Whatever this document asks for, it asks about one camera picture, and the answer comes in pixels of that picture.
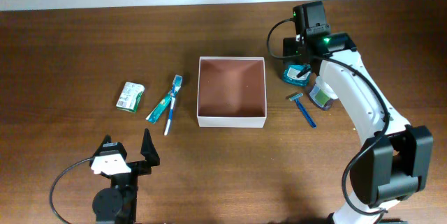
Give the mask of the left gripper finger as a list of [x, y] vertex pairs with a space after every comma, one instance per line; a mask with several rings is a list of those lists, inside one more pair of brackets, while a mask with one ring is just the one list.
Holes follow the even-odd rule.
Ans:
[[154, 147], [148, 128], [144, 130], [140, 154], [145, 157], [149, 166], [154, 167], [160, 165], [160, 157]]
[[127, 152], [124, 145], [121, 142], [113, 142], [112, 138], [109, 135], [106, 135], [98, 149], [94, 152], [92, 158], [95, 159], [99, 156], [109, 156], [114, 154], [119, 154], [126, 160]]

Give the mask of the blue mouthwash bottle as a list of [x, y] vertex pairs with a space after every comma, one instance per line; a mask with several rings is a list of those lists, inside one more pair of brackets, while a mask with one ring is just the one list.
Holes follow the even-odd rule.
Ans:
[[297, 78], [296, 75], [302, 70], [304, 65], [289, 65], [286, 70], [284, 71], [282, 80], [286, 83], [299, 86], [299, 87], [305, 87], [308, 85], [310, 74], [312, 71], [309, 71], [306, 75], [302, 76], [301, 78]]

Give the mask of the blue disposable razor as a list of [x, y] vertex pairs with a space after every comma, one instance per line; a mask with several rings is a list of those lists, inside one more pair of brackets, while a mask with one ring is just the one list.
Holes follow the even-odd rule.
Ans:
[[314, 120], [312, 119], [312, 117], [310, 116], [310, 114], [308, 113], [308, 111], [305, 109], [304, 105], [300, 102], [300, 98], [303, 96], [303, 93], [297, 93], [295, 95], [292, 95], [289, 100], [293, 101], [297, 108], [301, 111], [301, 113], [303, 114], [304, 118], [307, 120], [308, 124], [312, 127], [312, 128], [316, 128], [316, 123], [314, 122]]

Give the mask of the clear pump soap bottle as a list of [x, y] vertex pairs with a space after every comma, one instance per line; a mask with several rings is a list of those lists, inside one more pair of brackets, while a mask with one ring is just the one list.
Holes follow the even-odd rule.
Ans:
[[329, 110], [332, 104], [339, 99], [321, 76], [316, 77], [314, 84], [308, 88], [307, 94], [311, 102], [321, 110]]

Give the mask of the green toothpaste tube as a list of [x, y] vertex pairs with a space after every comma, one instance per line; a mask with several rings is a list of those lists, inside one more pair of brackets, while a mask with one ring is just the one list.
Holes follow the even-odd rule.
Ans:
[[147, 115], [146, 120], [152, 124], [155, 124], [162, 113], [171, 107], [172, 99], [175, 97], [174, 91], [169, 91], [158, 103], [158, 105]]

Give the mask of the blue white toothbrush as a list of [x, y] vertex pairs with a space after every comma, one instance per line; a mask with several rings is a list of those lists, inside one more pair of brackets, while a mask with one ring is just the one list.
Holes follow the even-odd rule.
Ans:
[[174, 112], [174, 107], [175, 107], [176, 95], [177, 95], [178, 91], [181, 89], [182, 80], [183, 80], [183, 77], [181, 75], [176, 75], [173, 80], [173, 87], [170, 92], [170, 109], [169, 109], [169, 113], [168, 113], [166, 127], [165, 127], [165, 130], [163, 133], [165, 136], [167, 136], [170, 131], [170, 127], [171, 127], [172, 120], [173, 120], [173, 112]]

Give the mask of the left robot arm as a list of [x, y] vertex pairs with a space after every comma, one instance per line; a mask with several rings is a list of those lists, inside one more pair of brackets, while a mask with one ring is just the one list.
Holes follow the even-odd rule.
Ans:
[[89, 162], [94, 174], [110, 180], [110, 186], [99, 191], [92, 202], [97, 223], [135, 223], [138, 178], [152, 173], [160, 165], [149, 130], [144, 130], [140, 154], [143, 160], [126, 162], [127, 152], [109, 135], [99, 145]]

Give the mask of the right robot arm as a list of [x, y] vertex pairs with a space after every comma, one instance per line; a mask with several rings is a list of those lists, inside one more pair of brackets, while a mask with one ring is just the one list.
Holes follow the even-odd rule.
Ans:
[[285, 38], [283, 54], [308, 62], [334, 91], [359, 138], [360, 151], [342, 175], [344, 205], [326, 223], [379, 223], [385, 213], [425, 189], [433, 136], [413, 127], [385, 98], [347, 33]]

